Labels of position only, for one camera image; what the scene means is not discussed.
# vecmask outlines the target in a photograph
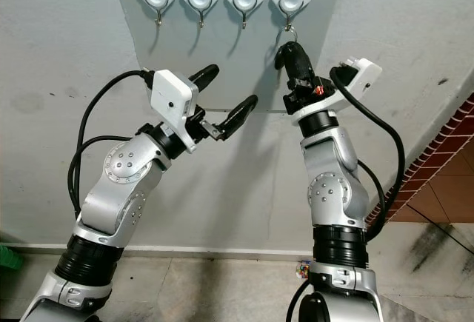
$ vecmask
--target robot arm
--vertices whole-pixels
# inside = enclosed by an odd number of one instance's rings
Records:
[[[169,70],[148,71],[144,77],[151,107],[160,115],[157,126],[144,125],[129,141],[108,152],[97,184],[84,200],[67,250],[43,284],[21,321],[98,321],[93,315],[112,292],[117,261],[128,245],[151,190],[185,150],[193,152],[202,139],[228,139],[257,104],[250,96],[221,124],[204,120],[196,104],[218,74],[211,65],[190,79]]]
[[[336,115],[349,103],[331,80],[314,75],[300,44],[288,42],[278,50],[275,68],[282,67],[291,91],[284,104],[304,136],[301,149],[315,241],[306,283],[313,293],[303,298],[299,320],[383,322],[375,273],[367,268],[365,218],[372,207],[358,179],[356,152]],[[350,59],[333,69],[357,99],[381,73],[366,59]],[[293,299],[287,321],[295,303]]]

